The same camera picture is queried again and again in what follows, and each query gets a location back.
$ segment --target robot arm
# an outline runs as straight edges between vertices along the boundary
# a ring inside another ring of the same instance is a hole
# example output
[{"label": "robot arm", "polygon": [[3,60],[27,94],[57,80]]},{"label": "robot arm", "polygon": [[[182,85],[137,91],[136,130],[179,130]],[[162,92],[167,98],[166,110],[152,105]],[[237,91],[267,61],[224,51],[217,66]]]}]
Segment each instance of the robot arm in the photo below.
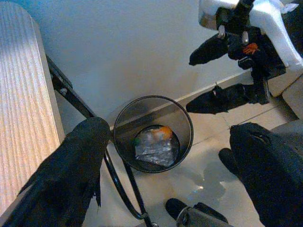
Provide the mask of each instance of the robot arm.
[{"label": "robot arm", "polygon": [[254,85],[215,87],[187,110],[214,114],[245,103],[268,103],[268,79],[286,68],[303,72],[302,21],[302,0],[286,5],[279,0],[200,0],[200,24],[218,34],[191,54],[189,64],[205,64],[227,53],[242,69],[251,68]]}]

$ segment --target wooden table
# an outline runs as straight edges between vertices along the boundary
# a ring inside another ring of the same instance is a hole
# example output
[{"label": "wooden table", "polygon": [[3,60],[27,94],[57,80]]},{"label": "wooden table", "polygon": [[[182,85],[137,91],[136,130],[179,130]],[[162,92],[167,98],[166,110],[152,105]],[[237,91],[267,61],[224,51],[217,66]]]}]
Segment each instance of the wooden table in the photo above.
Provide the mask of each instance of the wooden table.
[{"label": "wooden table", "polygon": [[38,25],[0,2],[0,215],[63,138]]}]

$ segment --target white robot part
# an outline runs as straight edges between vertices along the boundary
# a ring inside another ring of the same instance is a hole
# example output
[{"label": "white robot part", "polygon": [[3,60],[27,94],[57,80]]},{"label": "white robot part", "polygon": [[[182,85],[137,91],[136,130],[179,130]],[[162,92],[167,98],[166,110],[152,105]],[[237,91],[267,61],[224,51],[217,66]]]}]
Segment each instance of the white robot part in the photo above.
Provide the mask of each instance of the white robot part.
[{"label": "white robot part", "polygon": [[[219,8],[234,9],[239,0],[200,0],[199,23],[216,30],[215,16]],[[290,71],[302,72],[303,58],[295,49],[284,26],[281,13],[295,9],[279,0],[255,0],[250,11],[250,25],[261,29],[276,49],[283,64]]]}]

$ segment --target metal bar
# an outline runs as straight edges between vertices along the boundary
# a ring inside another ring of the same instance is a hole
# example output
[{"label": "metal bar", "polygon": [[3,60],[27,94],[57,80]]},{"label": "metal bar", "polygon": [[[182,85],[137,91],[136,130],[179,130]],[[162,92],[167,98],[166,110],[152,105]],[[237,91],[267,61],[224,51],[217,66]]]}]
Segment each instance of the metal bar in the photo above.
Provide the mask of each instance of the metal bar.
[{"label": "metal bar", "polygon": [[136,219],[144,219],[146,218],[148,215],[146,212],[143,212],[143,214],[140,214],[139,212],[136,211],[136,209],[134,208],[134,206],[132,205],[132,203],[130,202],[120,180],[119,180],[119,177],[116,173],[116,170],[113,166],[113,163],[110,159],[110,156],[108,154],[108,151],[106,150],[105,152],[105,156],[104,156],[104,161],[105,161],[105,164],[108,168],[108,171],[110,173],[110,176],[118,190],[118,193],[120,195],[120,197],[122,198],[124,204],[127,206],[127,208],[129,209],[129,211],[131,212],[131,214],[136,218]]},{"label": "metal bar", "polygon": [[[55,63],[47,56],[47,62],[52,76],[53,87],[58,91],[72,106],[74,106],[82,115],[86,118],[96,117],[97,115],[85,104],[85,102],[78,96],[78,94],[72,89],[71,82],[67,77],[59,70]],[[125,169],[130,178],[131,185],[133,187],[134,194],[138,201],[142,214],[136,211],[132,203],[130,202],[120,180],[114,168],[114,165],[110,159],[109,153],[106,150],[104,155],[104,161],[108,168],[109,174],[115,184],[116,189],[124,204],[136,219],[144,219],[147,227],[153,227],[151,219],[145,210],[142,197],[140,195],[139,188],[134,180],[134,175],[129,166],[125,165]]]},{"label": "metal bar", "polygon": [[133,171],[127,163],[123,162],[123,164],[124,164],[125,170],[127,172],[129,181],[131,182],[131,185],[133,187],[133,191],[134,191],[134,194],[135,194],[136,199],[138,201],[141,213],[146,214],[146,217],[144,218],[145,224],[146,224],[147,227],[153,227],[154,225],[152,224],[150,216],[147,214],[147,211],[144,207],[144,202],[143,202],[142,196],[140,194],[140,191],[139,191],[138,185],[136,183],[136,180],[134,178]]}]

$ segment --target tile floor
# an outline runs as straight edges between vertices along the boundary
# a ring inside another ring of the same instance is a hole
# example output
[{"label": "tile floor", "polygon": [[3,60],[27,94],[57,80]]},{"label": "tile floor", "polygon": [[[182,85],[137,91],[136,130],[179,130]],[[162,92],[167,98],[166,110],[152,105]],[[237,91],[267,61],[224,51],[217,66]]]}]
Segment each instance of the tile floor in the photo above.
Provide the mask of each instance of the tile floor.
[{"label": "tile floor", "polygon": [[[194,145],[180,165],[160,174],[134,171],[152,221],[160,227],[175,226],[164,208],[166,200],[175,197],[190,206],[202,201],[225,215],[235,227],[263,226],[244,186],[223,166],[218,152],[230,146],[231,125],[255,122],[272,129],[295,120],[296,116],[282,100],[275,98],[266,105],[244,105],[229,113],[190,114],[190,117],[194,125]],[[108,149],[126,192],[135,201],[114,145],[110,143]],[[95,201],[91,202],[83,226],[134,227],[142,223],[126,209],[104,164],[101,167],[101,200],[99,209]]]}]

